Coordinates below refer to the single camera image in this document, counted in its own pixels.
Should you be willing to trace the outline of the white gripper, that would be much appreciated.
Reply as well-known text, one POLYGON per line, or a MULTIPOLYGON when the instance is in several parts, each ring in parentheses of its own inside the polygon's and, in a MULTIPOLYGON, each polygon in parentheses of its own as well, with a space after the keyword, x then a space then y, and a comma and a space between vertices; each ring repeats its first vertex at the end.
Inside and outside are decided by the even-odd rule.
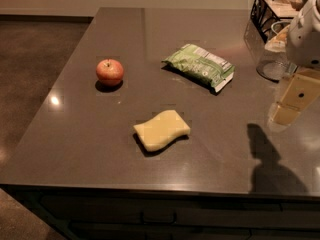
POLYGON ((320 0, 308 0, 290 23, 286 54, 300 68, 279 82, 270 119, 290 125, 320 96, 320 0))

